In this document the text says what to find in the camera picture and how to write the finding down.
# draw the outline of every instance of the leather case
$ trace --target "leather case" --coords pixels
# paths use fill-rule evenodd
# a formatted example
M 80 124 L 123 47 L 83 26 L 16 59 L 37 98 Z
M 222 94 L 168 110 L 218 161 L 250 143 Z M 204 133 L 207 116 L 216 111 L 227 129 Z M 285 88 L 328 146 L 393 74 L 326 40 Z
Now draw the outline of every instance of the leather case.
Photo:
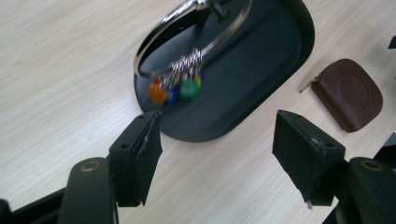
M 363 128 L 382 109 L 381 91 L 364 69 L 349 59 L 325 68 L 313 81 L 312 90 L 347 133 Z

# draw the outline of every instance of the key ring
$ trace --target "key ring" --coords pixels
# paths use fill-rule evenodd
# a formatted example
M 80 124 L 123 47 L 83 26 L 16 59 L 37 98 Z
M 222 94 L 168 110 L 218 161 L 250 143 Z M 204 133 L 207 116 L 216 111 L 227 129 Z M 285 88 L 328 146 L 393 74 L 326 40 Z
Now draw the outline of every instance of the key ring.
M 140 48 L 138 49 L 136 55 L 134 56 L 134 73 L 137 76 L 141 77 L 162 77 L 169 74 L 175 74 L 177 71 L 173 64 L 180 63 L 180 60 L 172 62 L 169 64 L 169 67 L 163 68 L 156 71 L 145 72 L 140 70 L 140 65 L 142 60 L 147 56 L 147 51 L 154 41 L 173 23 L 182 19 L 183 17 L 189 15 L 193 11 L 202 11 L 204 9 L 209 8 L 210 0 L 188 0 L 186 3 L 177 7 L 172 13 L 164 17 L 161 22 L 148 34 L 146 39 L 142 42 Z M 197 60 L 199 64 L 192 64 L 191 67 L 202 66 L 203 58 L 210 53 L 213 49 L 224 43 L 235 31 L 242 25 L 245 19 L 248 16 L 248 13 L 251 9 L 252 0 L 246 0 L 244 7 L 238 16 L 234 19 L 234 21 L 212 42 L 210 42 L 205 48 L 202 50 L 194 49 L 191 53 L 192 57 L 195 54 L 200 55 L 200 59 Z

